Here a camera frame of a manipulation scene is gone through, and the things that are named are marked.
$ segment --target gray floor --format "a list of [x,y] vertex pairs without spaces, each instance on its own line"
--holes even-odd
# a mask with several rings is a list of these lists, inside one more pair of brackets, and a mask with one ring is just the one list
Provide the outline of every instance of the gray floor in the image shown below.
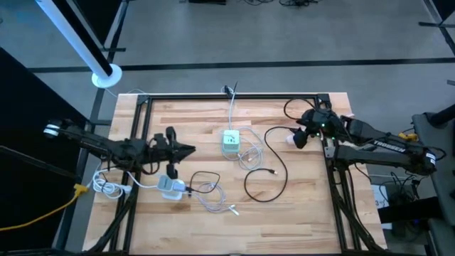
[[[178,0],[139,0],[129,5],[114,62],[126,64],[212,63],[287,60],[357,60],[454,57],[420,0],[323,0],[305,9],[277,1],[249,6],[180,4]],[[0,46],[26,67],[84,65],[34,1],[0,2]],[[455,98],[455,64],[376,65],[303,68],[232,68],[125,72],[114,93],[218,92],[239,82],[242,92],[347,92],[357,118],[378,129],[399,132],[414,113],[437,111]],[[91,73],[37,76],[90,114],[96,88]],[[110,119],[115,98],[105,94],[100,118]],[[93,159],[87,174],[96,165]],[[372,174],[390,170],[371,166]],[[429,182],[422,193],[432,195]],[[92,197],[81,198],[68,249],[80,250]],[[394,251],[394,242],[389,241]]]

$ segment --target wooden tabletop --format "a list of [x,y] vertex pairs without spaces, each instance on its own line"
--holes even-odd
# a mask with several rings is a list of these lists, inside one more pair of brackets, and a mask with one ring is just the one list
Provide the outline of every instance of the wooden tabletop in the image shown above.
[[[120,95],[114,112],[109,138],[128,138],[137,95]],[[333,110],[351,113],[346,93],[330,93]],[[232,111],[233,129],[251,127],[264,136],[277,125],[293,126],[283,115],[286,100],[236,100]],[[298,117],[309,106],[303,101],[289,105],[289,114]],[[198,199],[184,196],[181,201],[163,199],[155,189],[139,190],[134,221],[131,254],[299,254],[340,252],[333,207],[327,181],[321,141],[310,139],[303,149],[286,143],[289,131],[273,131],[267,141],[289,170],[286,190],[275,201],[258,203],[245,193],[247,171],[237,161],[226,160],[220,152],[220,132],[228,129],[228,100],[155,100],[151,113],[149,138],[173,126],[177,140],[196,146],[196,152],[176,165],[179,178],[188,182],[196,171],[220,174],[227,204],[232,212],[209,213]],[[241,135],[255,138],[248,132]],[[248,190],[260,199],[276,195],[284,183],[284,169],[269,149],[264,150],[265,168],[278,175],[258,171],[248,178]],[[365,166],[359,167],[367,172]],[[161,167],[159,174],[165,174]],[[360,172],[353,174],[359,216],[377,244],[385,247],[378,211],[370,182]],[[121,171],[107,174],[109,181],[120,182]],[[159,175],[142,175],[141,182],[156,184]],[[218,193],[208,196],[218,200]],[[84,250],[92,247],[114,218],[117,201],[98,193],[92,207]],[[123,245],[126,217],[120,228],[119,248]],[[349,244],[352,240],[344,225]]]

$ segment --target power strip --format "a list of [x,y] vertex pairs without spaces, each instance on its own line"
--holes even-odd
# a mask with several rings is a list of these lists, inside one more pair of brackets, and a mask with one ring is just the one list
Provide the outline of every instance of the power strip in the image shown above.
[[225,130],[221,143],[223,152],[235,154],[240,152],[240,132],[237,130]]

